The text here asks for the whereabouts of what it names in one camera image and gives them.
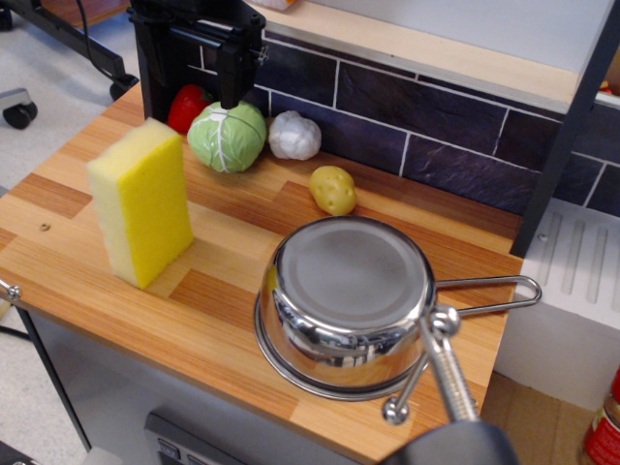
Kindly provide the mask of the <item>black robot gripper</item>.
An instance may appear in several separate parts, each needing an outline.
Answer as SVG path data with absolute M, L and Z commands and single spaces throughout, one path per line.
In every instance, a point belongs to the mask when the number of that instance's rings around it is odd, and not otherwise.
M 237 107 L 253 89 L 267 58 L 266 20 L 243 1 L 133 1 L 131 21 L 143 61 L 157 78 L 172 70 L 170 40 L 214 49 L 224 109 Z

